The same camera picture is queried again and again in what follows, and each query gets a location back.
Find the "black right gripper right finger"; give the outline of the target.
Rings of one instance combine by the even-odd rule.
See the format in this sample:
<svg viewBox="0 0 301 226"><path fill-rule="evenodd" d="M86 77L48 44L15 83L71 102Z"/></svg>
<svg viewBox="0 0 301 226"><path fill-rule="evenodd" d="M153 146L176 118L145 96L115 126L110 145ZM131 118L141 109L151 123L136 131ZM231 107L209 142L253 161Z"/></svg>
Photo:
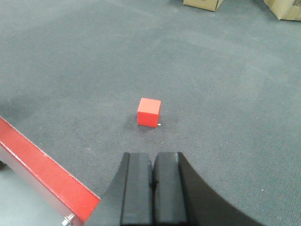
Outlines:
<svg viewBox="0 0 301 226"><path fill-rule="evenodd" d="M158 153L153 170L157 226L259 226L212 189L180 152Z"/></svg>

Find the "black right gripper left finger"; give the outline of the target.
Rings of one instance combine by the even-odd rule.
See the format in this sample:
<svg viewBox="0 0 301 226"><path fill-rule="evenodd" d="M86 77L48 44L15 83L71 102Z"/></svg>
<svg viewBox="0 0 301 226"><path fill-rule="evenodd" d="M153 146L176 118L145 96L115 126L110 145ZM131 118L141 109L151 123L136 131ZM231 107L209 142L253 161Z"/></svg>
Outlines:
<svg viewBox="0 0 301 226"><path fill-rule="evenodd" d="M151 226L152 164L147 153L124 153L86 226Z"/></svg>

